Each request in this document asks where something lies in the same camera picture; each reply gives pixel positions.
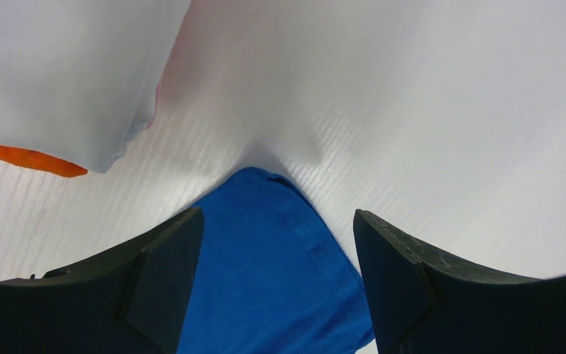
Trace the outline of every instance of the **orange fabric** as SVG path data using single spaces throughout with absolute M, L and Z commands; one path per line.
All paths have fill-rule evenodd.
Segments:
M 0 145 L 0 160 L 16 166 L 46 171 L 62 177 L 77 177 L 88 173 L 83 167 L 38 151 Z

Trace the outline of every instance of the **blue cloth corner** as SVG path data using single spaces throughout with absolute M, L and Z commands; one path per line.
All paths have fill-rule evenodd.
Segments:
M 374 338 L 359 274 L 287 179 L 247 168 L 195 206 L 205 232 L 178 354 L 352 354 Z

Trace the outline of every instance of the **black plastic part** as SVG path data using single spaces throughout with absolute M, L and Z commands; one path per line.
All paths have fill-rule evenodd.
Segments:
M 0 282 L 0 353 L 176 353 L 203 223 L 188 209 L 41 279 Z
M 379 353 L 566 353 L 566 277 L 487 268 L 366 211 L 354 240 Z

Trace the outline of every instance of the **orange cloth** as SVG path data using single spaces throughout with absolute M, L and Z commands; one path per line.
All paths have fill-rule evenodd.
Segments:
M 83 167 L 38 151 L 0 145 L 0 160 L 16 166 L 46 171 L 62 177 L 77 177 L 88 173 Z

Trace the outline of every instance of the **white fabric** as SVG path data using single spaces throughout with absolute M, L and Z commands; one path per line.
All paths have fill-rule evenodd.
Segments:
M 144 130 L 189 0 L 0 0 L 0 145 L 105 172 Z
M 288 174 L 356 266 L 364 208 L 566 273 L 566 1 L 195 1 L 158 109 L 106 175 L 0 162 L 0 279 L 136 236 L 249 164 Z

